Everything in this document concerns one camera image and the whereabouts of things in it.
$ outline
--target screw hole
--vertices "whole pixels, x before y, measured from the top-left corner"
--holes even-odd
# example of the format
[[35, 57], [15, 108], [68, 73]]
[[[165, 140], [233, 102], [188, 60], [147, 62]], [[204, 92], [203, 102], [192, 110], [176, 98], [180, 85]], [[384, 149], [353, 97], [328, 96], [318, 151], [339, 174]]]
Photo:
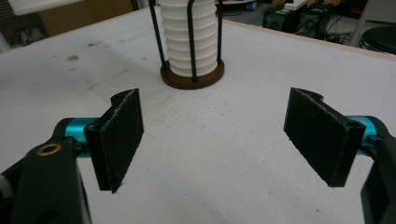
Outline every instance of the screw hole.
[[58, 152], [59, 150], [61, 150], [61, 148], [62, 148], [62, 146], [59, 144], [45, 145], [37, 151], [37, 155], [38, 156], [49, 156], [49, 155], [52, 155], [52, 154]]

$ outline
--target chair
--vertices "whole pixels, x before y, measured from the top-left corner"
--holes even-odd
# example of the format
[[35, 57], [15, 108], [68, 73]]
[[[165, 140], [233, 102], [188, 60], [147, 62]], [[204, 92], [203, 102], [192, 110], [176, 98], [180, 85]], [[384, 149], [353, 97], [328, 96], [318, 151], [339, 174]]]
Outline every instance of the chair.
[[[381, 22], [396, 22], [396, 1], [394, 0], [368, 0], [367, 4], [361, 14], [358, 25], [355, 29], [355, 32], [349, 42], [349, 46], [357, 47], [359, 42], [361, 41], [362, 32], [364, 28], [364, 24], [367, 21], [381, 21]], [[392, 27], [389, 28], [381, 28], [373, 30], [363, 37], [369, 37], [372, 43], [377, 42], [379, 46], [381, 46], [381, 42], [383, 42], [384, 37], [387, 34], [394, 34], [392, 31]], [[396, 38], [393, 43], [393, 46], [396, 46]]]

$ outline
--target black wire frame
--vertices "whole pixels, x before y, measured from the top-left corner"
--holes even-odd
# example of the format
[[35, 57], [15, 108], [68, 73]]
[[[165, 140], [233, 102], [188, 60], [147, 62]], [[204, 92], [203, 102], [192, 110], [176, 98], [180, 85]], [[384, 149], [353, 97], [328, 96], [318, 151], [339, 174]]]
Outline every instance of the black wire frame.
[[[189, 27], [189, 40], [190, 40], [190, 53], [191, 53], [191, 71], [192, 71], [192, 82], [198, 81], [197, 76], [197, 68], [196, 68], [196, 59], [195, 59], [195, 46], [194, 46], [194, 29], [192, 22], [192, 5], [195, 0], [189, 0], [187, 4], [187, 23]], [[156, 4], [156, 0], [148, 0], [149, 9], [151, 13], [152, 22], [154, 25], [155, 37], [157, 39], [158, 50], [160, 52], [161, 64], [163, 65], [163, 69], [170, 69], [167, 67], [165, 58], [163, 56], [163, 45], [160, 36], [160, 30], [158, 28], [157, 17], [155, 14], [154, 6]], [[222, 31], [222, 11], [223, 11], [223, 0], [218, 1], [218, 64], [221, 63], [221, 31]]]

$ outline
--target floor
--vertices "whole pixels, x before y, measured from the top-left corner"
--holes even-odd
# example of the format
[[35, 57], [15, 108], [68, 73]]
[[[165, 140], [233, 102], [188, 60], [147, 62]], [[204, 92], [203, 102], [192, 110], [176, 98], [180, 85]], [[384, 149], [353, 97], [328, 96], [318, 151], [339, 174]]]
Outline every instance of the floor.
[[[224, 6], [223, 19], [262, 27], [264, 10], [270, 6], [270, 4], [264, 3], [256, 4], [256, 8], [252, 11], [247, 10], [246, 4]], [[340, 38], [337, 40], [329, 38], [327, 41], [337, 41], [339, 44], [348, 45], [349, 39], [357, 24], [357, 19], [333, 15], [329, 21], [327, 32], [328, 34], [339, 36]], [[380, 26], [380, 24], [366, 22], [362, 31], [364, 32], [367, 29], [377, 26]]]

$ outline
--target equipment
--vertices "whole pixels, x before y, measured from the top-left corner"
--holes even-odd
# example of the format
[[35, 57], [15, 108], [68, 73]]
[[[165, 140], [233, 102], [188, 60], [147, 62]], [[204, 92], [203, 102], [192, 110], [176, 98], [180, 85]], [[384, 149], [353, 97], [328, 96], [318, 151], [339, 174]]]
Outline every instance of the equipment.
[[262, 27], [293, 34], [297, 31], [297, 24], [302, 9], [303, 7], [298, 10], [269, 7], [264, 11]]
[[374, 165], [361, 190], [366, 223], [396, 223], [396, 138], [379, 119], [344, 117], [312, 91], [291, 88], [284, 131], [329, 185], [343, 187], [358, 150]]
[[303, 10], [297, 27], [297, 35], [324, 39], [333, 9], [334, 6], [330, 4], [314, 4]]
[[91, 223], [77, 156], [100, 190], [121, 186], [142, 138], [139, 91], [121, 92], [99, 119], [63, 119], [46, 143], [0, 174], [0, 223]]

